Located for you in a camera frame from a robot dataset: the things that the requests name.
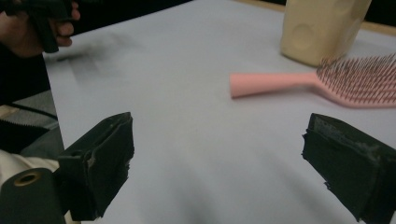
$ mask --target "pink hairbrush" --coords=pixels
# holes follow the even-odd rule
[[[231,74],[233,98],[296,86],[312,87],[343,106],[396,106],[396,53],[382,57],[324,60],[316,73]]]

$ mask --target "white tabletop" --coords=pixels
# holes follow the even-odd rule
[[[66,147],[104,118],[134,118],[130,178],[96,223],[356,223],[301,156],[302,134],[319,113],[396,147],[396,109],[344,108],[302,90],[232,100],[232,72],[314,71],[280,55],[282,22],[269,9],[196,0],[46,55]],[[360,31],[347,57],[393,52],[396,37]]]

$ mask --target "person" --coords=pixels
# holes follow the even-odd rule
[[[4,10],[0,11],[0,105],[4,105],[47,90],[50,86],[42,56],[43,48],[29,15],[21,11],[8,16]],[[72,3],[71,15],[74,21],[80,19],[76,2]],[[59,47],[72,45],[70,36],[74,33],[74,27],[71,21],[49,20],[49,24]],[[55,171],[59,164],[55,160],[23,157],[0,148],[0,193],[7,179],[38,167]],[[65,220],[67,224],[79,223],[72,221],[70,214],[65,216]]]

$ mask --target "cup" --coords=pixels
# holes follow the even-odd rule
[[[372,0],[288,0],[281,53],[319,66],[324,58],[345,55],[361,28]]]

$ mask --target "hairbrush bristle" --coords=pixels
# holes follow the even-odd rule
[[[358,104],[396,103],[396,53],[349,60],[324,60],[318,78],[341,98]]]

